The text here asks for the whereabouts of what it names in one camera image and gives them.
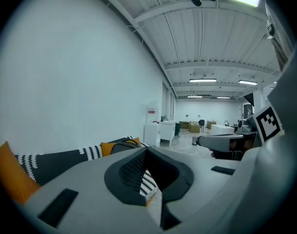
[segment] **white wall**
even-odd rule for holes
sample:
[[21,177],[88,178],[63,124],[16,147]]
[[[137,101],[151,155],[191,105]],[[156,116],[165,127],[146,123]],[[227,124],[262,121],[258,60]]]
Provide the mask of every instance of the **white wall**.
[[171,93],[170,94],[170,117],[169,119],[170,120],[173,120],[174,119],[174,95]]
[[168,89],[162,85],[162,106],[161,106],[161,116],[167,114],[167,96],[168,96]]
[[264,95],[264,98],[265,98],[265,105],[269,103],[268,95],[272,92],[272,90],[273,90],[272,84],[270,86],[267,86],[267,87],[263,88],[263,95]]
[[254,108],[255,112],[257,113],[265,106],[265,97],[263,88],[260,88],[256,91],[254,91]]
[[241,102],[177,100],[175,119],[177,122],[204,119],[205,123],[207,120],[215,120],[217,124],[223,124],[225,120],[228,120],[230,125],[233,125],[241,119],[240,113]]
[[132,135],[163,73],[100,0],[28,0],[0,41],[0,145],[68,151]]

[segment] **ceiling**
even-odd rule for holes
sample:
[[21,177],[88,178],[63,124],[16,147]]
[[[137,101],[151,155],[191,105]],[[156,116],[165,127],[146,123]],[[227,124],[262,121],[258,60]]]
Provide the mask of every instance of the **ceiling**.
[[[188,95],[242,98],[277,80],[278,62],[266,35],[264,1],[108,0],[130,22],[167,76],[178,99]],[[191,78],[216,78],[189,83]],[[257,86],[239,80],[258,82]]]

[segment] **pillow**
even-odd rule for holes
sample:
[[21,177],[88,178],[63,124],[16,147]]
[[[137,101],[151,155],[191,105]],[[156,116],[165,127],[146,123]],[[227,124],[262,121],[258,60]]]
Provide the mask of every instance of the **pillow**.
[[145,197],[146,206],[150,204],[158,190],[158,186],[148,170],[145,171],[140,184],[139,194]]
[[9,197],[20,204],[40,188],[19,165],[7,142],[0,146],[0,182]]
[[66,152],[15,157],[28,175],[43,186],[81,162],[100,158],[101,151],[99,146],[90,146]]
[[[137,137],[137,138],[134,138],[133,140],[134,140],[139,146],[141,146],[141,144],[140,144],[140,140],[139,140],[138,137]],[[104,143],[104,142],[102,142],[102,143],[100,144],[100,146],[101,146],[102,156],[109,156],[110,153],[111,153],[111,149],[113,148],[113,146],[114,146],[115,144],[116,144],[116,143]]]

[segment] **white counter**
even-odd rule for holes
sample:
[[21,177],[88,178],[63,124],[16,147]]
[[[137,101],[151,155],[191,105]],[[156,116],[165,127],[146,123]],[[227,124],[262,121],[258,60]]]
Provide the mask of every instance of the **white counter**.
[[227,127],[224,125],[211,125],[210,135],[229,135],[233,134],[235,131],[234,127]]
[[172,139],[174,137],[176,122],[174,120],[163,121],[161,124],[161,134],[160,138],[170,141],[169,146],[172,144]]
[[144,142],[151,146],[160,146],[161,125],[157,123],[145,123]]

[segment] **trash can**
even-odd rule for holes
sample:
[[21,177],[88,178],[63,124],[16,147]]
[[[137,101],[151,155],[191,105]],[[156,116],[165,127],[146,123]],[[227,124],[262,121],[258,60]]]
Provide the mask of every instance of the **trash can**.
[[176,123],[176,129],[175,129],[175,132],[174,132],[175,136],[177,136],[179,134],[180,129],[181,129],[181,125],[179,123]]
[[197,136],[193,137],[192,144],[193,144],[194,146],[197,146],[197,139],[198,139]]

